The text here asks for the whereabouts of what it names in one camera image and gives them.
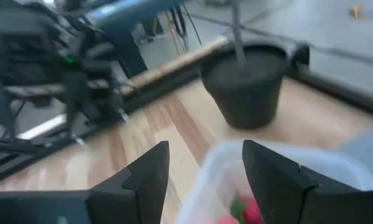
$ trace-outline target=plastic container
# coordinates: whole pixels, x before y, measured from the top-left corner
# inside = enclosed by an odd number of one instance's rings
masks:
[[[238,69],[234,47],[228,45],[207,59],[201,76],[226,122],[235,128],[253,129],[273,120],[282,78],[293,71],[291,60],[299,58],[268,42],[247,44],[244,51],[243,71]]]
[[[365,165],[348,155],[310,147],[274,142],[258,143],[360,190],[373,190],[373,175]],[[225,141],[213,147],[205,159],[188,200],[178,214],[178,224],[215,224],[229,215],[236,191],[252,195],[242,161],[243,140]]]

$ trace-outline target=black plant pot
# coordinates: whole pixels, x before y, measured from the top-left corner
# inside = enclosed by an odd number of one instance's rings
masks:
[[[288,55],[278,45],[254,43],[244,51],[244,71],[238,69],[235,50],[229,45],[203,64],[201,75],[226,122],[235,128],[254,129],[273,120],[283,76],[294,71],[296,60],[309,63],[309,48],[302,45]]]

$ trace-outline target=wooden surface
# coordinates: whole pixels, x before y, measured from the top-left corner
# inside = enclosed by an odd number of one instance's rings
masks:
[[[285,79],[278,113],[267,127],[229,127],[197,80],[135,112],[131,122],[70,146],[0,182],[0,190],[88,189],[170,141],[170,179],[163,223],[175,223],[210,146],[225,139],[265,139],[332,148],[373,129],[373,117]]]

